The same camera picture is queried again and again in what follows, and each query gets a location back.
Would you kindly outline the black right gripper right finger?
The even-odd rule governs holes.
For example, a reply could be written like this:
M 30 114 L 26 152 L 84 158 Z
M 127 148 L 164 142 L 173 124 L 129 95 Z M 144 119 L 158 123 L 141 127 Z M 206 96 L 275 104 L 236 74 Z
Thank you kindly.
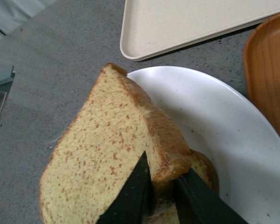
M 181 224 L 247 223 L 193 169 L 174 180 L 174 198 Z

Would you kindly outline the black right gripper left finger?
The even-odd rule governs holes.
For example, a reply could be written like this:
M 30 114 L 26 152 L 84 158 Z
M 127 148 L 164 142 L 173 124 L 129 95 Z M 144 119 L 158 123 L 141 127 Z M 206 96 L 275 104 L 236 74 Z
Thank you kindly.
M 143 153 L 116 199 L 99 216 L 98 224 L 146 224 L 152 205 L 152 183 Z

